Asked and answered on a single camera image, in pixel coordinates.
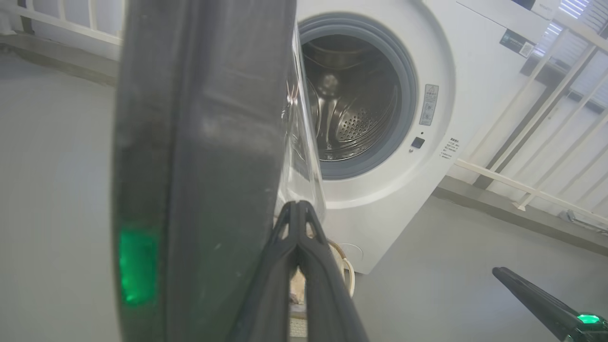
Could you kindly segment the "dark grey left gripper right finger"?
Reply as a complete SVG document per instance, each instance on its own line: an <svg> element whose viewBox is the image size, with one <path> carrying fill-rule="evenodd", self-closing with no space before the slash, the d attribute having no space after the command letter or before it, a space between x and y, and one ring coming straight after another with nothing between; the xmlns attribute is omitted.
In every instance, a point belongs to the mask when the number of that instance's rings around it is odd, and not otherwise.
<svg viewBox="0 0 608 342"><path fill-rule="evenodd" d="M298 266L306 278L309 342L369 340L312 204L298 202Z"/></svg>

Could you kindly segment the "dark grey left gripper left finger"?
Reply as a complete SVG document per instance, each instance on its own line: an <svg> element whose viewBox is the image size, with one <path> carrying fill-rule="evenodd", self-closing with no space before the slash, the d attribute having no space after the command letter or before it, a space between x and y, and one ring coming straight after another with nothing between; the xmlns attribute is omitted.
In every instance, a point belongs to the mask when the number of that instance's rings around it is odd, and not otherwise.
<svg viewBox="0 0 608 342"><path fill-rule="evenodd" d="M287 235L297 203L280 211L233 327L235 342L287 342L290 281L295 269L295 236Z"/></svg>

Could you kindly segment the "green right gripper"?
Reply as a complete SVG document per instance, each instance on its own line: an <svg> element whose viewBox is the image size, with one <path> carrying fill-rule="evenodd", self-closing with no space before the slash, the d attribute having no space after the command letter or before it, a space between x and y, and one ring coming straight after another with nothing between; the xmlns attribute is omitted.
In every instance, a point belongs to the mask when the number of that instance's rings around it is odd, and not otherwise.
<svg viewBox="0 0 608 342"><path fill-rule="evenodd" d="M607 342L608 322L599 314L580 313L506 267L493 267L493 275L558 340Z"/></svg>

